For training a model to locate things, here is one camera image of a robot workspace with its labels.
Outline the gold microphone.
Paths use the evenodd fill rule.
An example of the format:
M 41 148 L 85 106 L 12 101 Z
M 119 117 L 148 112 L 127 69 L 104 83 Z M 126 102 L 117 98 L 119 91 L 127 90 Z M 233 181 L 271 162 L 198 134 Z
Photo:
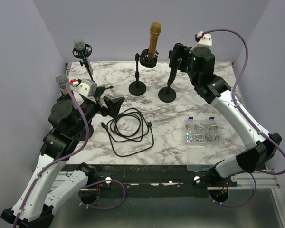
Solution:
M 150 43 L 149 43 L 149 53 L 148 53 L 149 59 L 153 59 L 155 57 L 158 37 L 160 33 L 161 33 L 161 24 L 159 22 L 153 22 L 150 27 Z

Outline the black clip microphone stand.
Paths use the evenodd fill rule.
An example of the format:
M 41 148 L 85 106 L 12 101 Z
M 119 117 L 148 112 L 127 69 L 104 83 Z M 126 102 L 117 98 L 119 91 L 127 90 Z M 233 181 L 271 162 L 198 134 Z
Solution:
M 160 89 L 158 93 L 159 99 L 165 103 L 170 103 L 176 98 L 176 92 L 171 88 L 171 85 L 169 85 L 168 82 L 169 79 L 167 81 L 167 86 Z

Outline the black microphone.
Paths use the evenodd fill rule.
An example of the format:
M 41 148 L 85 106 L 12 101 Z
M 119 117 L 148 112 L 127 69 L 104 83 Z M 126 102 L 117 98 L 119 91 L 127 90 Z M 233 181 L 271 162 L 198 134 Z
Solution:
M 169 85 L 171 85 L 174 82 L 180 63 L 181 63 L 181 59 L 178 59 L 170 67 L 171 70 L 170 70 L 169 82 L 168 82 Z

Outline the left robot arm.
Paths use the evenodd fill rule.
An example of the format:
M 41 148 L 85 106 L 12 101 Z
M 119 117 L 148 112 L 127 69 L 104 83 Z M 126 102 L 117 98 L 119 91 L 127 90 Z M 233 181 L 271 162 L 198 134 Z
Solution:
M 116 117 L 124 97 L 104 97 L 106 105 L 82 96 L 78 104 L 73 91 L 66 87 L 51 109 L 48 118 L 51 131 L 43 138 L 38 163 L 17 203 L 3 210 L 1 219 L 19 228 L 48 228 L 54 214 L 80 188 L 97 184 L 96 168 L 82 163 L 71 176 L 51 191 L 54 180 L 70 157 L 83 150 L 92 136 L 91 125 L 96 114 Z

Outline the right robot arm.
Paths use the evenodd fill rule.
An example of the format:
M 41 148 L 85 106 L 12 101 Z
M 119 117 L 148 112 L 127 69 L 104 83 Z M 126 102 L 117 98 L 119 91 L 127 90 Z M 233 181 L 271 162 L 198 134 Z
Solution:
M 226 178 L 241 172 L 253 173 L 275 155 L 282 138 L 262 127 L 244 108 L 237 98 L 232 97 L 230 85 L 214 74 L 215 56 L 208 47 L 192 50 L 176 43 L 169 51 L 170 83 L 177 71 L 187 73 L 197 94 L 218 110 L 241 138 L 245 151 L 215 164 L 210 169 L 209 181 L 220 186 Z

